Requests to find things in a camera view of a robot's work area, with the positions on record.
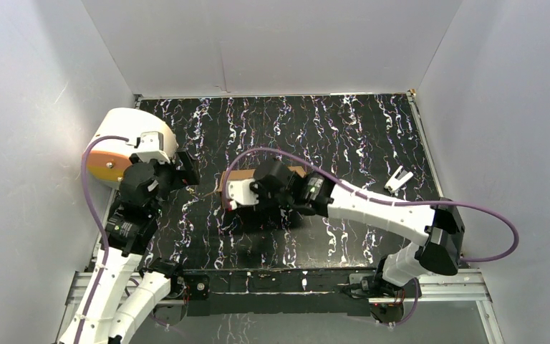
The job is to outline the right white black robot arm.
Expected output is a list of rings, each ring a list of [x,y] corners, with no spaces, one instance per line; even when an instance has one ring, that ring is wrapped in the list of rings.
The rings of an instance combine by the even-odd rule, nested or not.
[[[276,159],[254,171],[249,190],[257,195],[260,206],[361,222],[408,239],[406,247],[378,265],[375,289],[385,297],[394,296],[412,278],[428,272],[458,273],[465,227],[457,207],[447,199],[435,205],[412,205],[317,171],[301,176]]]

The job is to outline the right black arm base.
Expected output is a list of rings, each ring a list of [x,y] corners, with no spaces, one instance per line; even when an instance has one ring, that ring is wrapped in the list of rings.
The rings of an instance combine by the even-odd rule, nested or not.
[[[381,272],[352,273],[339,291],[354,300],[386,299],[369,302],[370,314],[378,325],[389,328],[406,323],[416,311],[422,296],[417,278],[399,287],[385,281]]]

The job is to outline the brown cardboard box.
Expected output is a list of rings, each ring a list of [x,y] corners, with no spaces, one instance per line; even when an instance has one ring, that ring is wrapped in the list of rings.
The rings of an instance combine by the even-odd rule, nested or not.
[[[229,173],[224,172],[218,191],[221,194],[223,208],[233,211],[227,208],[227,181],[253,178],[255,181],[251,184],[251,190],[259,195],[259,204],[244,208],[257,210],[282,207],[286,205],[286,197],[294,195],[300,189],[306,176],[307,174],[302,167],[287,166],[276,159],[268,160],[260,163],[255,169],[235,168]]]

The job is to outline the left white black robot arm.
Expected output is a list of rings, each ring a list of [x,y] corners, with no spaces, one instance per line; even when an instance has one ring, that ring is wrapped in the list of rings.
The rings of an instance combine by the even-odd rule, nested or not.
[[[60,343],[129,343],[161,300],[186,295],[179,263],[157,258],[139,267],[170,193],[200,181],[197,160],[185,150],[176,155],[181,168],[152,159],[125,170],[105,225],[107,241]]]

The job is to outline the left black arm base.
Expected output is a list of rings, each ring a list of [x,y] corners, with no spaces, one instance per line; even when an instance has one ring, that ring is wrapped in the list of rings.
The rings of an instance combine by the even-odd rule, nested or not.
[[[158,300],[150,313],[151,319],[164,328],[179,323],[188,313],[191,301],[206,301],[209,298],[210,278],[205,274],[184,272],[182,265],[172,261],[155,260],[148,272],[162,274],[168,279],[169,290]],[[158,316],[160,308],[180,308],[180,319],[170,320]]]

